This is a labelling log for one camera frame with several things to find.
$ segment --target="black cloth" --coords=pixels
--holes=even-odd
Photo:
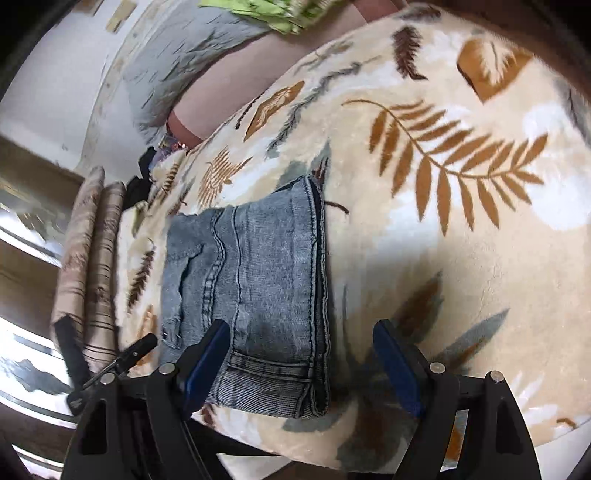
[[[139,158],[138,165],[142,178],[134,177],[125,186],[125,198],[123,199],[123,210],[133,207],[138,202],[148,200],[152,181],[150,180],[150,162],[156,155],[154,147],[149,147]]]

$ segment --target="bed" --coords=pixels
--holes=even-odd
[[[439,7],[346,33],[152,172],[150,198],[119,226],[120,346],[159,332],[171,216],[313,173],[326,202],[329,412],[293,420],[205,405],[195,418],[294,460],[394,472],[415,425],[371,355],[373,324],[393,318],[454,371],[502,371],[534,444],[549,442],[590,416],[589,119],[562,75]],[[134,374],[157,365],[156,351]],[[446,465],[465,422],[458,413]]]

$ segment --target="green fabric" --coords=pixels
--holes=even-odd
[[[219,7],[267,23],[283,34],[299,33],[316,23],[339,0],[202,0],[203,7]]]

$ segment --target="metal screw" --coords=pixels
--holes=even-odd
[[[503,374],[498,370],[493,370],[491,372],[491,378],[494,383],[501,383],[505,379]]]
[[[160,367],[158,368],[158,371],[163,374],[163,375],[168,375],[171,374],[172,372],[174,372],[174,364],[172,363],[167,363],[167,364],[162,364],[160,365]]]
[[[429,365],[429,370],[434,374],[442,374],[445,371],[445,365],[440,364],[439,362],[433,362]]]
[[[100,383],[102,383],[103,385],[109,385],[110,383],[113,382],[113,380],[115,379],[115,374],[108,372],[105,373],[101,378],[100,378]]]

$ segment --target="folded jeans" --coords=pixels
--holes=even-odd
[[[161,361],[211,322],[232,332],[208,402],[276,417],[323,415],[330,335],[322,191],[300,177],[252,203],[178,215],[167,239]]]

